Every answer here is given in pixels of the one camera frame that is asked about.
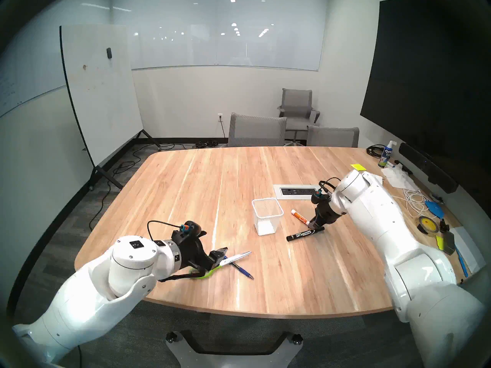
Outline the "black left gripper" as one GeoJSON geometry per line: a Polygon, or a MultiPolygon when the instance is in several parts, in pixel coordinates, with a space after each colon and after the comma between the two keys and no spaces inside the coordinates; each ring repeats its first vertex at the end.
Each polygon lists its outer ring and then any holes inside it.
{"type": "Polygon", "coordinates": [[[188,232],[174,230],[171,240],[180,251],[180,269],[193,267],[197,270],[211,271],[222,267],[228,248],[218,248],[207,255],[203,249],[200,237],[206,235],[201,229],[191,229],[188,232]]]}

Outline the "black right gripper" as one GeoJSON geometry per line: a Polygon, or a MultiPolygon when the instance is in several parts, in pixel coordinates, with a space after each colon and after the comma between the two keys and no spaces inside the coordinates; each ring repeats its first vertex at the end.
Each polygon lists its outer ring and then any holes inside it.
{"type": "Polygon", "coordinates": [[[334,223],[346,211],[336,203],[318,203],[315,209],[315,216],[309,221],[309,228],[316,231],[324,231],[326,224],[334,223]]]}

